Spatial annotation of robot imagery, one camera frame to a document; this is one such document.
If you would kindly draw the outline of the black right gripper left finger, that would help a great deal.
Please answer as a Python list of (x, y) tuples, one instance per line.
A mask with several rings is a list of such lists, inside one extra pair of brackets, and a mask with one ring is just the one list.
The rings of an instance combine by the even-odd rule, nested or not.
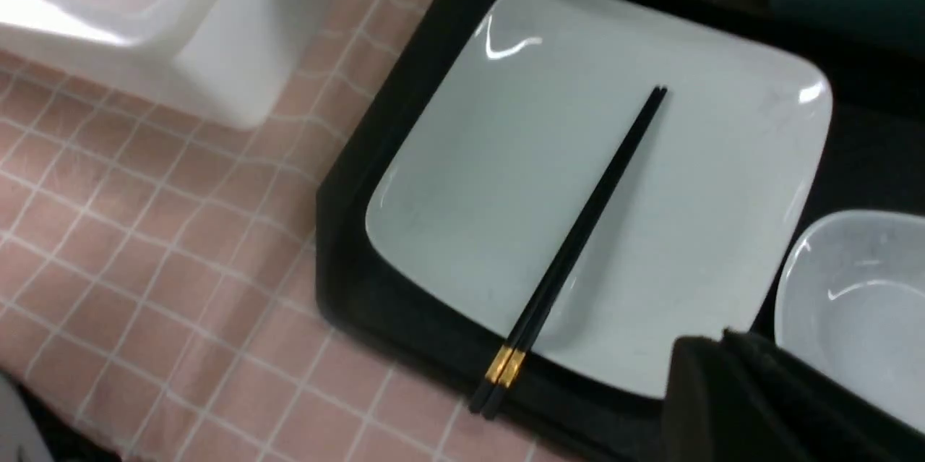
[(681, 337), (671, 353), (661, 432), (668, 461), (773, 461), (766, 400), (717, 341)]

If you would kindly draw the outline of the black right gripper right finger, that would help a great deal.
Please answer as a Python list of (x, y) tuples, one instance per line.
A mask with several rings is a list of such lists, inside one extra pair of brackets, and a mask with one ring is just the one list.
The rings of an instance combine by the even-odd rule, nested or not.
[(776, 418), (814, 461), (921, 461), (923, 433), (761, 335), (724, 330)]

